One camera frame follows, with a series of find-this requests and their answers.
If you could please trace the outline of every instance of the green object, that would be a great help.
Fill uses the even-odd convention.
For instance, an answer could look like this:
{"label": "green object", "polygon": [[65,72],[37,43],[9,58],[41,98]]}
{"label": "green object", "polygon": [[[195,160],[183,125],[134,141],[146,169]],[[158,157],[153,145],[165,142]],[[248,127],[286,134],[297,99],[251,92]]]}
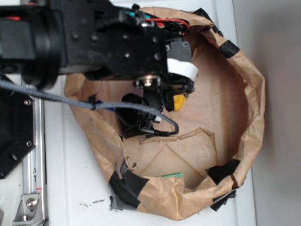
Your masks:
{"label": "green object", "polygon": [[162,177],[163,178],[170,178],[170,177],[182,178],[183,175],[182,175],[182,173],[172,173],[172,174],[163,175]]}

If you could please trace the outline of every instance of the black screw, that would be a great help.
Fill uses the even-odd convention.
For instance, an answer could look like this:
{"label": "black screw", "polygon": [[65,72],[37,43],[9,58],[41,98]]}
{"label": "black screw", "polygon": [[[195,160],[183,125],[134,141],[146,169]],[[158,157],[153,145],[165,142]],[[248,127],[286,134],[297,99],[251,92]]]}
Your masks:
{"label": "black screw", "polygon": [[126,60],[128,60],[129,58],[130,58],[130,53],[129,52],[127,52],[127,53],[125,53],[125,55],[124,55],[124,58],[126,59]]}
{"label": "black screw", "polygon": [[154,58],[155,58],[155,60],[160,60],[161,55],[159,53],[155,53]]}
{"label": "black screw", "polygon": [[152,37],[152,42],[153,43],[158,43],[159,42],[159,37],[158,36]]}
{"label": "black screw", "polygon": [[73,40],[77,41],[79,39],[79,33],[77,31],[72,31],[71,37]]}
{"label": "black screw", "polygon": [[92,41],[98,41],[98,40],[99,40],[99,37],[98,37],[97,33],[93,33],[93,34],[91,35],[91,40],[92,40]]}
{"label": "black screw", "polygon": [[130,39],[129,34],[128,34],[128,33],[123,33],[123,34],[122,34],[122,39],[123,39],[124,41],[129,40],[129,39]]}

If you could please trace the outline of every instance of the hex bolt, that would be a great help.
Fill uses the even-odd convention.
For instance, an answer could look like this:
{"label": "hex bolt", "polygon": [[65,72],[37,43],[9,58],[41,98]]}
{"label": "hex bolt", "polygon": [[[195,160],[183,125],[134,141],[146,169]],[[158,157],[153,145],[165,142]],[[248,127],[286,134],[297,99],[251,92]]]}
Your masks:
{"label": "hex bolt", "polygon": [[152,37],[152,42],[157,44],[159,42],[159,37],[158,36]]}
{"label": "hex bolt", "polygon": [[122,34],[122,39],[123,39],[124,41],[128,41],[128,40],[130,39],[129,34],[128,34],[128,33],[123,33],[123,34]]}
{"label": "hex bolt", "polygon": [[30,100],[24,100],[24,105],[29,106],[31,104],[32,104],[32,102]]}
{"label": "hex bolt", "polygon": [[35,199],[30,198],[26,201],[26,205],[29,209],[34,209],[38,205],[38,202]]}
{"label": "hex bolt", "polygon": [[161,59],[161,55],[159,53],[155,53],[154,58],[159,61]]}
{"label": "hex bolt", "polygon": [[91,35],[91,40],[92,40],[92,41],[98,41],[98,40],[99,40],[99,37],[98,37],[97,33],[93,33],[93,34]]}
{"label": "hex bolt", "polygon": [[28,215],[27,215],[27,214],[22,215],[22,216],[21,216],[21,220],[22,220],[22,221],[27,221],[27,220],[29,220]]}
{"label": "hex bolt", "polygon": [[77,41],[79,39],[79,33],[77,31],[72,31],[71,37],[73,40]]}
{"label": "hex bolt", "polygon": [[126,60],[128,60],[129,58],[130,58],[130,53],[129,52],[127,52],[127,53],[125,53],[125,55],[124,55],[124,58],[126,59]]}

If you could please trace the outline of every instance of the black tape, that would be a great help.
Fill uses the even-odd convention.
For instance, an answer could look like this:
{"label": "black tape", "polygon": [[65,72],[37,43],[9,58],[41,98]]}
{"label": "black tape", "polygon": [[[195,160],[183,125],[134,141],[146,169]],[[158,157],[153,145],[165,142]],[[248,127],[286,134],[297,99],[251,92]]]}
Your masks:
{"label": "black tape", "polygon": [[111,206],[115,209],[136,210],[140,204],[137,198],[149,180],[129,171],[125,163],[120,171],[122,179],[114,172],[109,180],[109,187],[113,197]]}
{"label": "black tape", "polygon": [[206,19],[210,20],[213,23],[210,16],[202,8],[199,8],[197,11],[194,11],[193,14],[198,15],[198,16],[203,16],[203,17],[205,17]]}
{"label": "black tape", "polygon": [[233,57],[237,54],[240,49],[234,45],[230,40],[226,41],[219,47],[220,52],[224,55],[225,58]]}
{"label": "black tape", "polygon": [[222,205],[226,205],[228,199],[235,198],[235,197],[236,197],[236,190],[230,191],[229,193],[221,197],[213,199],[213,204],[210,206],[210,208],[213,209],[215,212],[217,212]]}
{"label": "black tape", "polygon": [[225,177],[230,176],[234,173],[240,161],[232,159],[223,166],[214,166],[206,170],[206,173],[211,179],[218,185]]}
{"label": "black tape", "polygon": [[[198,16],[203,16],[203,17],[205,17],[206,19],[210,20],[210,21],[213,23],[213,21],[212,21],[212,19],[210,18],[210,16],[209,16],[209,15],[206,13],[206,11],[203,10],[202,8],[199,8],[197,11],[194,11],[193,14],[198,15]],[[217,28],[216,25],[214,25],[214,26],[212,27],[212,29],[213,29],[213,31],[214,31],[215,33],[218,33],[220,36],[222,36],[222,37],[224,36],[224,35],[222,34],[222,32]]]}

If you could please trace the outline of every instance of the brown paper bag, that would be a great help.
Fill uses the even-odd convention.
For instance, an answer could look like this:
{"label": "brown paper bag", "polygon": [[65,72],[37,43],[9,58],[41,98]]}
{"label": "brown paper bag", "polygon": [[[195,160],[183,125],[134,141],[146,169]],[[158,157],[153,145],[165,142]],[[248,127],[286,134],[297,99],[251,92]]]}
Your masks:
{"label": "brown paper bag", "polygon": [[[143,10],[191,25],[186,40],[199,68],[195,92],[180,111],[165,112],[179,124],[180,133],[122,141],[114,112],[71,108],[109,183],[115,207],[180,220],[242,186],[262,145],[265,82],[210,19],[167,8]],[[66,96],[78,100],[96,94],[104,102],[120,102],[127,93],[142,95],[142,90],[132,82],[88,81],[81,74],[67,76],[65,85]],[[164,122],[156,126],[170,127]],[[161,177],[176,172],[183,177]]]}

